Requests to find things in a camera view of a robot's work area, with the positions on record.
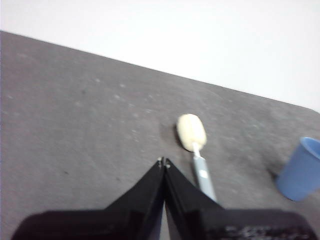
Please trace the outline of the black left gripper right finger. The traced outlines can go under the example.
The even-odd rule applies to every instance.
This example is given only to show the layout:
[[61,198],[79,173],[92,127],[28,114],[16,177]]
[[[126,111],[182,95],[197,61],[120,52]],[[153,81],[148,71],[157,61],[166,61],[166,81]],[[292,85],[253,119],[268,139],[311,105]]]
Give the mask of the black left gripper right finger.
[[183,240],[316,240],[301,215],[280,209],[224,208],[195,187],[168,158],[165,201]]

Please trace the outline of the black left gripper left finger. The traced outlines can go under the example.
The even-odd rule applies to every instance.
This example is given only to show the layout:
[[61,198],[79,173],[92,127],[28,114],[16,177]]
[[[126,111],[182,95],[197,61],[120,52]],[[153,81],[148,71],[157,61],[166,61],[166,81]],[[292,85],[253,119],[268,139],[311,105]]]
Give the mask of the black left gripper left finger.
[[25,218],[14,240],[146,240],[163,205],[164,163],[157,160],[104,209],[52,210]]

